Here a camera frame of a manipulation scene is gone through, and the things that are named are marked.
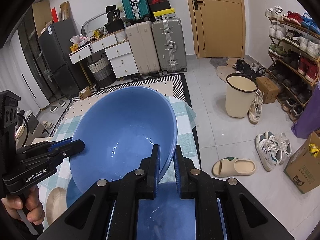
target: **door frame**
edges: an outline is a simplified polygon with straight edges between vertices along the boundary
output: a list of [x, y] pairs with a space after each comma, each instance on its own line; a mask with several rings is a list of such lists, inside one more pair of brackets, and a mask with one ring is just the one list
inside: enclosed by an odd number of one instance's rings
[[[197, 34], [197, 27], [196, 27], [196, 16], [195, 16], [195, 8], [193, 5], [193, 0], [188, 0], [189, 12], [191, 17], [191, 26], [192, 26], [192, 34], [193, 34], [193, 44], [195, 47], [195, 54], [197, 58], [199, 58], [199, 44], [198, 44], [198, 34]], [[244, 0], [241, 0], [241, 7], [242, 7], [242, 58], [244, 58], [245, 52], [245, 10], [244, 10]]]

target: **beige suitcase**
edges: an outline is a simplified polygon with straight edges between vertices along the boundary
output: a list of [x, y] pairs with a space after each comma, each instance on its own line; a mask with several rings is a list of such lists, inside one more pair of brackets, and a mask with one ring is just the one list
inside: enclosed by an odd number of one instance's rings
[[159, 73], [160, 65], [152, 36], [151, 22], [136, 23], [126, 27], [126, 33], [139, 73], [141, 75]]

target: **blue gripper pad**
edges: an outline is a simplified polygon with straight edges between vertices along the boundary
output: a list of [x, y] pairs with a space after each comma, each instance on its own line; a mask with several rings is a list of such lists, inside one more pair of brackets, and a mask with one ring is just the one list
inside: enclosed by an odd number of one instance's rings
[[155, 182], [154, 182], [154, 195], [155, 195], [155, 197], [158, 194], [159, 174], [160, 174], [160, 145], [158, 147], [158, 154], [157, 154], [157, 159], [156, 159]]
[[173, 164], [174, 164], [174, 173], [176, 176], [177, 192], [179, 197], [181, 198], [181, 176], [180, 176], [180, 167], [178, 162], [177, 150], [174, 152]]
[[68, 144], [68, 143], [71, 143], [71, 140], [72, 140], [72, 137], [71, 137], [71, 138], [68, 138], [68, 139], [65, 139], [65, 140], [63, 140], [63, 141], [59, 141], [59, 142], [57, 142], [57, 143], [55, 143], [55, 144], [52, 144], [51, 147], [49, 148], [49, 151], [52, 151], [52, 150], [55, 149], [55, 148], [58, 148], [58, 147], [60, 147], [60, 146], [66, 145], [66, 144]]

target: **desk drawer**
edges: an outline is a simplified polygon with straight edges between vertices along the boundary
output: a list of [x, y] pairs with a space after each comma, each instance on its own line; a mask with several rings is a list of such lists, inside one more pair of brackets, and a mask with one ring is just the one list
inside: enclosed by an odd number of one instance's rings
[[135, 64], [132, 53], [125, 54], [120, 57], [115, 57], [110, 60], [112, 68], [120, 67], [123, 65]]
[[117, 44], [116, 36], [114, 34], [104, 37], [101, 40], [95, 41], [90, 44], [90, 47], [92, 49], [92, 53], [95, 53], [99, 50], [105, 49], [107, 47], [110, 47], [114, 44]]
[[70, 55], [70, 59], [71, 59], [71, 62], [74, 64], [88, 56], [91, 56], [91, 51], [89, 46], [84, 47], [83, 49], [80, 49], [79, 51]]
[[132, 75], [135, 73], [138, 73], [138, 69], [135, 63], [132, 63], [130, 65], [124, 65], [120, 67], [116, 67], [113, 69], [113, 72], [115, 73], [117, 78]]
[[106, 49], [106, 55], [108, 59], [119, 57], [128, 53], [131, 53], [131, 48], [128, 41]]

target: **human hand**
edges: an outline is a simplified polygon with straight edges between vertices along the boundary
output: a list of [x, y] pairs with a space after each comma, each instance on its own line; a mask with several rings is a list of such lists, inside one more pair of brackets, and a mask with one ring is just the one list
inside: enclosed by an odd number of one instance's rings
[[[8, 214], [14, 219], [21, 220], [17, 209], [22, 209], [22, 200], [18, 196], [12, 196], [10, 194], [7, 197], [1, 199]], [[34, 223], [36, 226], [40, 225], [44, 220], [44, 210], [41, 202], [39, 201], [39, 188], [33, 186], [30, 188], [30, 195], [26, 200], [26, 208], [30, 210], [27, 215], [27, 219], [30, 223]]]

